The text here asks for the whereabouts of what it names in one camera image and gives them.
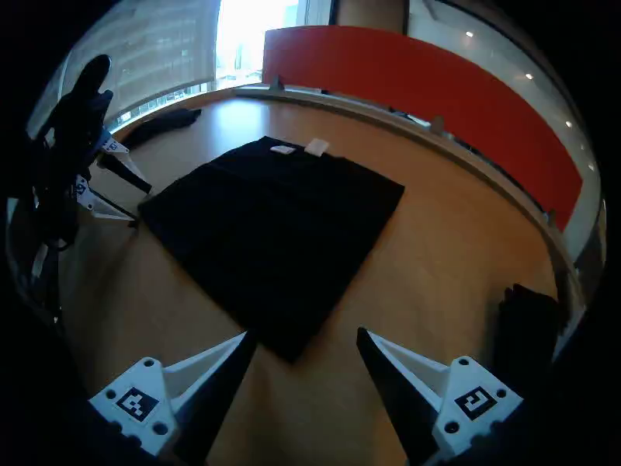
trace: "window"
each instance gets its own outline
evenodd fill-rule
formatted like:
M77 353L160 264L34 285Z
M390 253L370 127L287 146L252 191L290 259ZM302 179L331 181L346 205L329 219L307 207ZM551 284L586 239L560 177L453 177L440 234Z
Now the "window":
M217 89L261 81L265 32L296 25L298 0L221 0Z

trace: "folded black fabric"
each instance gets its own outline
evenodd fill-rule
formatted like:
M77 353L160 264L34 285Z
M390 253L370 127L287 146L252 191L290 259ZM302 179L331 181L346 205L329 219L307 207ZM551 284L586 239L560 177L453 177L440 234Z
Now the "folded black fabric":
M278 145L296 150L270 151ZM216 302L294 361L403 191L347 159L263 137L177 180L140 212Z
M201 110L177 109L157 115L132 130L123 139L123 145L132 151L159 134L188 127L196 121L200 112Z

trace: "red wall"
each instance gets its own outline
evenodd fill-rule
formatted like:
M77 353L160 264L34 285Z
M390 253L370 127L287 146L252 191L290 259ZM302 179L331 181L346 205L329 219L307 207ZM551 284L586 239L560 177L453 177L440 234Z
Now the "red wall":
M396 33L304 26L265 35L263 82L327 89L368 99L445 128L498 163L564 229L582 179L539 114L468 60Z

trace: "black object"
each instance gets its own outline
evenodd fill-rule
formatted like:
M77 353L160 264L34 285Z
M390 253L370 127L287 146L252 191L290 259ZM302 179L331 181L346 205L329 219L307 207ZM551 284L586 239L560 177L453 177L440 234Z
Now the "black object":
M490 372L526 398L547 376L566 316L553 298L519 284L505 290L498 310Z
M103 117L113 93L99 93L111 61L93 58L82 70L71 92L62 97L32 143L32 186L39 198L37 224L42 240L56 248L60 240L73 243L78 232L75 205L77 175L90 179L88 167L106 141ZM54 130L50 147L46 136Z
M270 151L286 145L288 155ZM193 279L294 361L396 208L403 186L344 158L270 137L243 145L140 205Z
M201 110L177 109L157 115L152 120L146 121L132 130L123 139L123 145L132 151L158 134L188 127L196 121L200 112Z

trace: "white label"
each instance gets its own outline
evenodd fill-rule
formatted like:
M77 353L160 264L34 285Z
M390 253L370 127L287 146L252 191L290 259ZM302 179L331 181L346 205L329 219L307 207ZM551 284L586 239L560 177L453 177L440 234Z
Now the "white label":
M304 152L308 154L316 155L317 157L321 157L330 144L327 141L323 141L321 139L313 139L308 146L304 149Z
M274 151L274 152L279 152L280 154L290 154L291 152L295 151L295 148L290 148L288 146L274 146L273 148L270 149L270 151Z

